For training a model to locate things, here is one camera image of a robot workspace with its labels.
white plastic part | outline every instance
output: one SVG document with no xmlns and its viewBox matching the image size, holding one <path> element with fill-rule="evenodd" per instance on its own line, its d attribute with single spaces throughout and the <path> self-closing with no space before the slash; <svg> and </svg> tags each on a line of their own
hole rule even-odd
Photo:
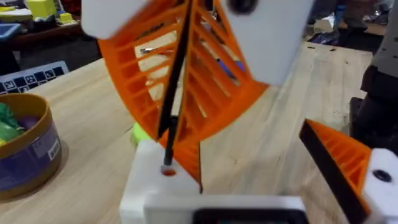
<svg viewBox="0 0 398 224">
<path fill-rule="evenodd" d="M 164 148 L 153 140 L 142 140 L 134 156 L 119 212 L 122 224 L 144 224 L 144 204 L 148 195 L 198 195 L 199 184 L 177 161 L 173 161 L 175 176 L 166 177 L 161 171 Z"/>
<path fill-rule="evenodd" d="M 86 34 L 109 39 L 151 0 L 82 0 L 81 26 Z"/>
<path fill-rule="evenodd" d="M 300 46 L 313 0 L 258 0 L 249 15 L 237 15 L 220 0 L 253 79 L 283 84 Z"/>
<path fill-rule="evenodd" d="M 383 182 L 373 174 L 383 170 L 391 182 Z M 397 223 L 398 221 L 398 157 L 388 149 L 373 149 L 365 177 L 363 195 L 371 207 L 367 223 Z"/>
<path fill-rule="evenodd" d="M 189 224 L 201 208 L 292 209 L 304 212 L 300 197 L 262 195 L 153 195 L 145 203 L 147 224 Z"/>
</svg>

purple object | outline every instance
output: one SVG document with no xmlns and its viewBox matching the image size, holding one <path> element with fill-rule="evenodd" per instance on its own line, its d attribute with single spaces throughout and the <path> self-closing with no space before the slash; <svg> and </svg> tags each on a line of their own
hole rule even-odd
<svg viewBox="0 0 398 224">
<path fill-rule="evenodd" d="M 18 123 L 27 131 L 30 128 L 33 128 L 33 126 L 35 126 L 36 123 L 39 122 L 39 120 L 40 118 L 38 118 L 37 116 L 27 115 L 22 117 L 21 119 L 18 119 Z"/>
<path fill-rule="evenodd" d="M 25 148 L 0 159 L 0 190 L 13 189 L 31 181 L 61 153 L 61 144 L 54 124 Z"/>
</svg>

wooden table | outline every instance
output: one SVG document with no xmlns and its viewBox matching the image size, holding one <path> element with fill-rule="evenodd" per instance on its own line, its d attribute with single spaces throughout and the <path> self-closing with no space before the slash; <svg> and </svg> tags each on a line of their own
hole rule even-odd
<svg viewBox="0 0 398 224">
<path fill-rule="evenodd" d="M 349 99 L 364 96 L 359 86 L 372 55 L 330 49 L 304 43 L 282 88 L 268 89 L 242 117 L 203 141 L 206 194 L 301 195 L 311 223 L 343 222 L 298 131 L 304 118 L 346 127 Z M 119 223 L 134 157 L 133 119 L 103 60 L 32 92 L 51 104 L 63 163 L 39 191 L 0 204 L 0 223 Z"/>
</svg>

black device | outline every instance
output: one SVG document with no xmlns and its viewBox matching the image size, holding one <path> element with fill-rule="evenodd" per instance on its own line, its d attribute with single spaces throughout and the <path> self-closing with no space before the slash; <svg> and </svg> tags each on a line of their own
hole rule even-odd
<svg viewBox="0 0 398 224">
<path fill-rule="evenodd" d="M 193 214 L 193 224 L 308 224 L 301 210 L 259 208 L 204 208 Z"/>
</svg>

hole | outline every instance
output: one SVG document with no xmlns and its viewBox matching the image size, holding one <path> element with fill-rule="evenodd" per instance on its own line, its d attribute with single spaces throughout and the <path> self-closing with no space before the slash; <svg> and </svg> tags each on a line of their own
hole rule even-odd
<svg viewBox="0 0 398 224">
<path fill-rule="evenodd" d="M 229 9 L 236 14 L 248 15 L 257 7 L 258 0 L 229 0 Z"/>
<path fill-rule="evenodd" d="M 172 168 L 172 167 L 170 167 L 170 166 L 165 166 L 165 165 L 162 165 L 161 167 L 160 167 L 160 171 L 162 172 L 162 174 L 164 175 L 164 176 L 166 176 L 166 177 L 172 177 L 172 176 L 175 176 L 177 173 L 175 172 L 175 170 Z"/>
<path fill-rule="evenodd" d="M 384 170 L 374 170 L 373 171 L 373 175 L 377 179 L 379 179 L 379 180 L 381 180 L 383 182 L 387 182 L 387 183 L 392 182 L 391 175 L 389 173 L 387 173 L 386 171 L 384 171 Z"/>
</svg>

